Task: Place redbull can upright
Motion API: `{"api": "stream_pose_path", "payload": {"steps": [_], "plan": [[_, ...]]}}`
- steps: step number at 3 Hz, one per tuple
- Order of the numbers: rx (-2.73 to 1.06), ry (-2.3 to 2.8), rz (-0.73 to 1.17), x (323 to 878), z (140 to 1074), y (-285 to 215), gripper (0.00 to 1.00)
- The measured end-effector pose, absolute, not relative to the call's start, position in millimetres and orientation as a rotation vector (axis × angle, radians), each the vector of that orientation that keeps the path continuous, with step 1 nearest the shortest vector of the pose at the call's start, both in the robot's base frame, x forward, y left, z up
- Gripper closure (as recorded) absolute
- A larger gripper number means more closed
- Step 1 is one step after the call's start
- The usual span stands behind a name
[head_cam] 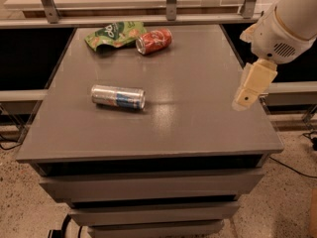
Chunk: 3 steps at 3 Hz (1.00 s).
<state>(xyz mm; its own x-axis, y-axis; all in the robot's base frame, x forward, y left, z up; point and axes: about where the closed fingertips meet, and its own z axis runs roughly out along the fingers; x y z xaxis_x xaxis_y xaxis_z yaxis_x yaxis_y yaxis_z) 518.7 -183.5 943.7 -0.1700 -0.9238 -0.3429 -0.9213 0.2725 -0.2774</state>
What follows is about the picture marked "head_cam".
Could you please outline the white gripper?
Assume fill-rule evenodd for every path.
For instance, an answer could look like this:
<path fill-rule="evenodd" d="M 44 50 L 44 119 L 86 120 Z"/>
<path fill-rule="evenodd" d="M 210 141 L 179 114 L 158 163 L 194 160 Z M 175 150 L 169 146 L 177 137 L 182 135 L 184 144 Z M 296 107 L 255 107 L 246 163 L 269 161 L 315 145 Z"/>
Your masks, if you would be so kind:
<path fill-rule="evenodd" d="M 290 7 L 272 6 L 244 30 L 240 39 L 252 44 L 258 59 L 246 63 L 232 102 L 236 111 L 249 109 L 277 76 L 277 64 L 289 63 L 309 50 L 314 43 L 314 20 L 309 13 Z"/>

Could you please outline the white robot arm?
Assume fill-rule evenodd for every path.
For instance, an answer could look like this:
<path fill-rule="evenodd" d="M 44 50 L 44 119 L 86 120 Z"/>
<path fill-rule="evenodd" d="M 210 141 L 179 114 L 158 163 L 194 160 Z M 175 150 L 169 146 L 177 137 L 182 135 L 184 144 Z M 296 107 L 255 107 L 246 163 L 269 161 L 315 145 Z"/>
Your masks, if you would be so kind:
<path fill-rule="evenodd" d="M 279 0 L 240 39 L 258 57 L 243 69 L 232 107 L 249 109 L 277 76 L 277 66 L 309 50 L 317 36 L 317 0 Z"/>

